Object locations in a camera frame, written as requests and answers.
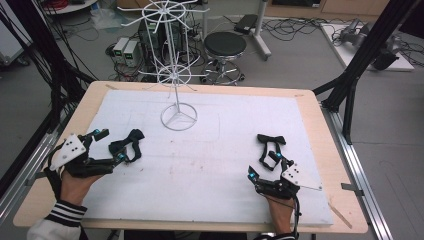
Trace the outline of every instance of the black stool seat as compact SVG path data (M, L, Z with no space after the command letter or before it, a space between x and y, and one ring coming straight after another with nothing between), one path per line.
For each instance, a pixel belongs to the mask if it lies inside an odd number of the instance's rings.
M205 48L217 56L236 56L246 49L246 41L231 32L209 34L204 40Z

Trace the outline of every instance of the white board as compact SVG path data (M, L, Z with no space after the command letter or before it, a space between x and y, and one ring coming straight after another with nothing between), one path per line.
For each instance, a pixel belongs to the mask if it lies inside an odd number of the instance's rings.
M352 61L353 56L355 56L355 53L357 51L357 48L355 48L351 43L348 42L342 43L340 46L335 46L333 44L333 39L331 35L335 31L337 31L337 33L340 33L340 31L346 28L347 26L348 25L344 24L321 24L321 28L323 30L324 35L327 37L327 40L336 52L337 57L345 67L347 67L350 61ZM399 59L393 62L392 65L390 65L384 71L410 72L414 70L414 67L400 53L397 53L396 56ZM368 66L367 70L375 69L372 66Z
M198 113L196 124L185 131L169 130L160 120L175 94L107 93L88 132L108 128L110 135L92 144L90 157L110 157L108 144L126 138L135 128L145 135L140 142L143 155L92 186L84 200L86 218L270 222L268 204L255 192L247 170L251 165L262 178L277 180L281 167L269 172L258 163L263 150L258 133L284 136L287 145L281 147L282 153L308 166L321 182L295 99L194 92L180 93L179 99ZM275 146L269 144L268 150ZM299 191L300 225L333 223L324 191Z

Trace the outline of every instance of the white plastic part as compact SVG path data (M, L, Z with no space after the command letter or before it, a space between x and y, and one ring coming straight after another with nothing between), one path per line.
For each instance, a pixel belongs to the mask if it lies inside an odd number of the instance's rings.
M86 149L82 142L78 139L78 136L71 133L65 140L59 154L53 159L50 170L54 171L81 154L85 153Z
M322 191L322 184L311 177L311 174L297 163L281 173L281 176L294 185Z

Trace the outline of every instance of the power supply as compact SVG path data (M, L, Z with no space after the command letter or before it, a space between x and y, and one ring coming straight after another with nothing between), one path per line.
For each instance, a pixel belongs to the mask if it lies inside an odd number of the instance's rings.
M124 50L125 63L128 67L136 67L141 60L140 48L138 41L128 41L127 47Z
M125 57L123 52L127 43L130 39L127 37L122 37L119 39L118 43L116 43L115 47L113 47L113 55L115 55L115 62L125 64Z

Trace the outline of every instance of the white sleeve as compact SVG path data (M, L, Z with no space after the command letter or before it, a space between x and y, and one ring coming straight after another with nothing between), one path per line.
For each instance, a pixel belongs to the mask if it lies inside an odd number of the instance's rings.
M87 208L58 201L45 219L28 231L27 240L78 240L80 223Z

